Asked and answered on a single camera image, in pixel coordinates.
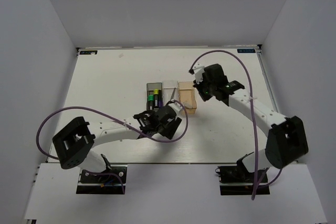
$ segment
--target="wooden box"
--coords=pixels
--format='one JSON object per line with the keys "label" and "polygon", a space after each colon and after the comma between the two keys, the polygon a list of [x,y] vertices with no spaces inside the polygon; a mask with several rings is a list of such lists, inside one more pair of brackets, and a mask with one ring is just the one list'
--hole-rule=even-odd
{"label": "wooden box", "polygon": [[195,99],[195,88],[193,87],[192,81],[179,82],[178,92],[180,95],[180,102],[185,106],[188,115],[195,114],[197,109],[196,99]]}

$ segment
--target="battery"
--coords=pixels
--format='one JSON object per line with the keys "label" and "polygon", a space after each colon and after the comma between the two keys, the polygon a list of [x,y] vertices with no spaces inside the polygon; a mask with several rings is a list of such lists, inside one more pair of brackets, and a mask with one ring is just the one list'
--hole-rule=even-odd
{"label": "battery", "polygon": [[148,96],[148,109],[149,110],[154,109],[154,96],[152,94]]}
{"label": "battery", "polygon": [[159,90],[154,89],[154,108],[159,107]]}
{"label": "battery", "polygon": [[162,98],[162,90],[159,90],[159,93],[158,93],[159,97],[158,97],[158,103],[159,103],[159,108],[162,108],[163,106],[163,98]]}

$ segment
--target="box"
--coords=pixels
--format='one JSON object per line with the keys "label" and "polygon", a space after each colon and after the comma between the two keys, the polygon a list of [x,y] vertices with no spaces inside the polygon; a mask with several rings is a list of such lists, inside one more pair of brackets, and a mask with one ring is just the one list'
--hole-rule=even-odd
{"label": "box", "polygon": [[170,101],[172,94],[174,92],[174,89],[175,89],[175,92],[174,92],[173,99],[179,101],[178,81],[163,81],[162,86],[163,86],[163,105],[166,105]]}
{"label": "box", "polygon": [[192,81],[179,82],[179,95],[180,102],[185,106],[188,115],[195,114],[197,109],[196,99],[195,99],[195,88]]}
{"label": "box", "polygon": [[[159,108],[161,108],[163,106],[162,104],[162,83],[161,82],[152,82],[152,83],[147,83],[146,85],[146,89],[147,89],[147,102],[146,102],[146,109],[147,110],[154,110],[157,111],[159,110]],[[152,102],[153,104],[151,105],[153,108],[150,108],[150,95],[152,97],[156,97],[156,102],[158,103],[157,105],[155,105],[155,99],[153,98]]]}

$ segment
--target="black mount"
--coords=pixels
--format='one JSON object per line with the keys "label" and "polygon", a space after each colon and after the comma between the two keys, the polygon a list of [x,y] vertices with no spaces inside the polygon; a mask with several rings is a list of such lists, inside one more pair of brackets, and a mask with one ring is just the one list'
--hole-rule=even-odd
{"label": "black mount", "polygon": [[268,131],[265,154],[275,168],[284,168],[308,153],[308,150],[305,128],[297,116],[272,125]]}
{"label": "black mount", "polygon": [[[221,183],[253,183],[254,173],[242,173],[238,166],[227,165],[219,166],[215,171],[220,176]],[[264,170],[258,171],[258,178],[261,177]],[[262,179],[262,183],[267,183],[267,175]]]}
{"label": "black mount", "polygon": [[203,81],[199,84],[194,81],[194,87],[198,90],[203,101],[216,97],[218,101],[229,106],[229,95],[238,89],[245,87],[238,81],[229,82],[219,64],[213,64],[204,68]]}
{"label": "black mount", "polygon": [[172,139],[182,119],[176,117],[175,111],[168,105],[159,108],[158,111],[144,111],[134,115],[134,119],[140,124],[140,129],[146,135],[152,136],[160,133],[162,136]]}
{"label": "black mount", "polygon": [[94,144],[95,135],[88,129],[82,116],[74,118],[52,139],[62,169],[81,164]]}

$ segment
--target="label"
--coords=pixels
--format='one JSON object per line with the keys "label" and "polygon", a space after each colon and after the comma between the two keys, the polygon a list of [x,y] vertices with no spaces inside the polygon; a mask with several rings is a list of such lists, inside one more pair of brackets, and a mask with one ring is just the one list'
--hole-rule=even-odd
{"label": "label", "polygon": [[237,86],[237,84],[234,83],[234,81],[232,81],[232,82],[229,82],[225,87],[227,87],[227,88],[233,88],[235,86]]}
{"label": "label", "polygon": [[237,52],[239,54],[254,54],[256,51],[255,51],[255,49],[245,49],[245,48],[243,48],[243,49],[237,49]]}
{"label": "label", "polygon": [[85,50],[79,52],[80,55],[96,55],[98,53],[97,50]]}

